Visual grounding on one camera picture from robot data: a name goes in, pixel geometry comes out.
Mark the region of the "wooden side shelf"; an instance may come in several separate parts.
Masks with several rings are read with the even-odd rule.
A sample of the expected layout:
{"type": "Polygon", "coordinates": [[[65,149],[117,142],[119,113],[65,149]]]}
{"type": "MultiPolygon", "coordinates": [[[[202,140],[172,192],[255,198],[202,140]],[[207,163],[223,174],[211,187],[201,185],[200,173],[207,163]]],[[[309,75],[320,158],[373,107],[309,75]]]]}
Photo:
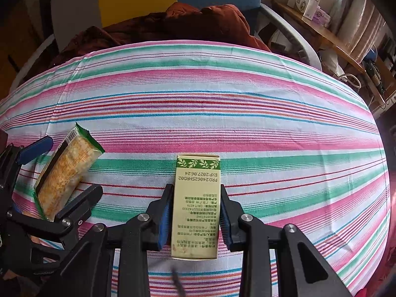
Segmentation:
{"type": "Polygon", "coordinates": [[[347,52],[346,46],[341,42],[340,39],[336,37],[331,31],[326,29],[320,24],[309,20],[304,17],[301,13],[299,13],[296,9],[293,9],[283,3],[277,2],[275,0],[271,1],[272,8],[275,11],[278,11],[282,16],[288,15],[299,25],[311,31],[314,36],[314,41],[312,43],[313,48],[318,51],[320,46],[326,46],[331,48],[339,57],[344,59],[349,65],[353,66],[360,74],[362,74],[365,79],[368,79],[367,85],[371,90],[374,100],[379,103],[380,107],[384,107],[386,105],[386,100],[381,96],[378,89],[375,87],[374,82],[367,75],[367,71],[364,66],[357,60],[355,60],[350,52],[347,52]]]}

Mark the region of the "white bed rail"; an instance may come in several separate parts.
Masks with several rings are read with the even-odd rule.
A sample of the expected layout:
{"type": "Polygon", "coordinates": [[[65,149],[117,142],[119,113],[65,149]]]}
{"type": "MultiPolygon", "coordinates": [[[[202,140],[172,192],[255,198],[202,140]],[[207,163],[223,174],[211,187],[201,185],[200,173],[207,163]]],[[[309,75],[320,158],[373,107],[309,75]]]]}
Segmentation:
{"type": "Polygon", "coordinates": [[[316,68],[318,71],[322,71],[322,64],[316,51],[291,24],[263,3],[260,4],[260,13],[266,16],[270,23],[274,24],[276,29],[278,29],[293,46],[297,47],[297,54],[302,62],[316,68]]]}

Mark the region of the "green cracker packet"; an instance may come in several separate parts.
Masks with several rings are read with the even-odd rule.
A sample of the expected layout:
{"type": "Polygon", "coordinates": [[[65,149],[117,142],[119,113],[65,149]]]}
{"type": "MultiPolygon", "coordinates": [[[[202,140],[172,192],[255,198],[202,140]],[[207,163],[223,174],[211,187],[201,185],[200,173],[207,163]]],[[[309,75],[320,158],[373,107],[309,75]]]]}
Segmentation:
{"type": "Polygon", "coordinates": [[[84,174],[104,152],[104,148],[88,130],[79,124],[74,125],[50,157],[34,185],[35,203],[43,219],[55,219],[84,174]]]}

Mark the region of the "striped bed sheet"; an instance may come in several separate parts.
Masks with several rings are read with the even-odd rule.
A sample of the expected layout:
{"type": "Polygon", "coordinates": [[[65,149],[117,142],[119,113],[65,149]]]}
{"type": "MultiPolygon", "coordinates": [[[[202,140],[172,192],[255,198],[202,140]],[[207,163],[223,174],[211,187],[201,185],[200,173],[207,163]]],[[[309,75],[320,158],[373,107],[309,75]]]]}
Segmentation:
{"type": "Polygon", "coordinates": [[[92,52],[1,101],[1,129],[58,145],[80,125],[104,147],[78,191],[103,196],[91,218],[143,213],[174,180],[181,153],[215,154],[227,193],[263,222],[296,224],[352,294],[385,251],[391,193],[366,103],[314,68],[209,42],[145,42],[92,52]]]}

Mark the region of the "white boxes on shelf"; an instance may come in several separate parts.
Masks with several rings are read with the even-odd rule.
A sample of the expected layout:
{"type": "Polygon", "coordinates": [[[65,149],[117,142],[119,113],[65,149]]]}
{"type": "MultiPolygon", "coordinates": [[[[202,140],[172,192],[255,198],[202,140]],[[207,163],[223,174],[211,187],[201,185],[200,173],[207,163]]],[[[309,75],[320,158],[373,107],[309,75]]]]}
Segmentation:
{"type": "Polygon", "coordinates": [[[287,5],[323,27],[330,25],[331,17],[320,7],[321,0],[288,0],[287,5]]]}

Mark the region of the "dark red blanket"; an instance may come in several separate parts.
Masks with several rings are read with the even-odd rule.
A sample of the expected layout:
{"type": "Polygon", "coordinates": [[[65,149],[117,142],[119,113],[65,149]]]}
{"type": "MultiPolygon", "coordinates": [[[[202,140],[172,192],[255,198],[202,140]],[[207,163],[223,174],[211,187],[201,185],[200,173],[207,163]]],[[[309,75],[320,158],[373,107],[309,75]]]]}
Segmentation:
{"type": "Polygon", "coordinates": [[[225,4],[197,9],[176,2],[165,12],[150,13],[104,28],[89,27],[71,39],[50,66],[53,68],[98,50],[163,40],[203,40],[270,50],[250,34],[250,26],[236,6],[225,4]]]}

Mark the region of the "green white carton box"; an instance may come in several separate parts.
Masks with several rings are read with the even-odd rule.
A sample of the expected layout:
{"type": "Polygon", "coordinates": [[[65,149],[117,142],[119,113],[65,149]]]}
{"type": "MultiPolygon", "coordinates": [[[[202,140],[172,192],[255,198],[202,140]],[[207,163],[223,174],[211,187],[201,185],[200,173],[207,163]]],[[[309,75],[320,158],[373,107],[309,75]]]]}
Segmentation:
{"type": "Polygon", "coordinates": [[[176,159],[171,257],[216,259],[220,228],[221,164],[216,155],[176,159]]]}

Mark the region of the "curtain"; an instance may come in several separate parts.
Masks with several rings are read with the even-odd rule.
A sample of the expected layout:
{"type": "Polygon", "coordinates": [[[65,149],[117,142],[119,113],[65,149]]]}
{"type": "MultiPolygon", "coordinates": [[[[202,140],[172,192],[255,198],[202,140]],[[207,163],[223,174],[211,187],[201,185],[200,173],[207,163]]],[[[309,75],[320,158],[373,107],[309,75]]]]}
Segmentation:
{"type": "Polygon", "coordinates": [[[361,63],[373,46],[385,20],[371,0],[352,0],[337,33],[346,52],[361,63]]]}

